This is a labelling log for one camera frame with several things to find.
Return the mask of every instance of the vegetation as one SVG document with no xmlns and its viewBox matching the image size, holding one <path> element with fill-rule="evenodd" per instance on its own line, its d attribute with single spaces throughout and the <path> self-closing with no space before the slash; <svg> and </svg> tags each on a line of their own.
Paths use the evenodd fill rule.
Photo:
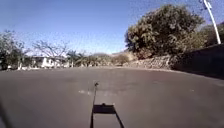
<svg viewBox="0 0 224 128">
<path fill-rule="evenodd" d="M 15 39 L 14 32 L 5 31 L 0 34 L 0 66 L 3 70 L 8 65 L 15 69 L 21 67 L 27 52 L 29 50 L 24 49 L 24 43 Z"/>
<path fill-rule="evenodd" d="M 118 66 L 123 66 L 123 64 L 127 63 L 128 61 L 129 59 L 125 55 L 118 55 L 112 58 L 112 63 Z"/>
<path fill-rule="evenodd" d="M 197 44 L 183 40 L 194 33 L 203 18 L 185 6 L 165 5 L 146 13 L 136 25 L 128 28 L 125 41 L 129 51 L 139 59 L 185 52 Z"/>
</svg>

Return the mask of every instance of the wall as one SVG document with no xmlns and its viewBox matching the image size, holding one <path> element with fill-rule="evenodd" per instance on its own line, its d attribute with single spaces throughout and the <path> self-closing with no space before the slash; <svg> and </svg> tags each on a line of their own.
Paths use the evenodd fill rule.
<svg viewBox="0 0 224 128">
<path fill-rule="evenodd" d="M 174 57 L 174 70 L 224 79 L 224 44 L 214 45 Z"/>
</svg>

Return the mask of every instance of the bush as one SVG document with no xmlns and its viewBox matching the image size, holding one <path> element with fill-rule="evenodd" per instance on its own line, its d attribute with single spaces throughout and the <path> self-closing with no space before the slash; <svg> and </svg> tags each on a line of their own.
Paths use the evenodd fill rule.
<svg viewBox="0 0 224 128">
<path fill-rule="evenodd" d="M 139 59 L 185 52 L 185 44 L 181 44 L 181 40 L 195 32 L 203 22 L 203 18 L 185 6 L 165 5 L 146 13 L 136 25 L 128 28 L 126 46 Z"/>
<path fill-rule="evenodd" d="M 118 55 L 112 58 L 112 63 L 114 65 L 123 66 L 123 64 L 127 62 L 129 62 L 129 59 L 125 55 Z"/>
</svg>

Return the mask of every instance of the pole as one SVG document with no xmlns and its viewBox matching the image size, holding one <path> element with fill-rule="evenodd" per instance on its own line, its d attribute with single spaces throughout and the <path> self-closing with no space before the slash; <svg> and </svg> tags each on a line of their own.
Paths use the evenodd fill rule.
<svg viewBox="0 0 224 128">
<path fill-rule="evenodd" d="M 94 104 L 95 104 L 95 100 L 96 100 L 96 91 L 97 91 L 98 85 L 99 85 L 98 83 L 95 83 L 95 85 L 94 85 L 94 97 L 93 97 L 93 107 L 92 107 L 91 120 L 90 120 L 90 128 L 94 128 L 93 109 L 94 109 Z"/>
<path fill-rule="evenodd" d="M 212 7 L 211 7 L 210 3 L 207 2 L 206 0 L 203 0 L 203 2 L 204 2 L 205 7 L 208 9 L 209 15 L 212 19 L 212 23 L 213 23 L 215 33 L 216 33 L 217 42 L 218 42 L 218 44 L 221 44 L 221 40 L 220 40 L 220 37 L 219 37 L 219 32 L 218 32 L 218 29 L 217 29 L 217 26 L 216 26 L 216 23 L 215 23 L 215 19 L 212 15 L 212 11 L 211 11 Z"/>
</svg>

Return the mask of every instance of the bare tree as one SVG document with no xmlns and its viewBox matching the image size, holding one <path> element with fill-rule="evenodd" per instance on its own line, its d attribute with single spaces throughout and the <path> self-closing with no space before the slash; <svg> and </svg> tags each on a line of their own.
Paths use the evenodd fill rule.
<svg viewBox="0 0 224 128">
<path fill-rule="evenodd" d="M 62 57 L 64 54 L 66 54 L 68 49 L 68 43 L 62 42 L 60 44 L 52 44 L 40 40 L 34 43 L 33 47 L 41 54 L 56 59 L 56 57 Z"/>
</svg>

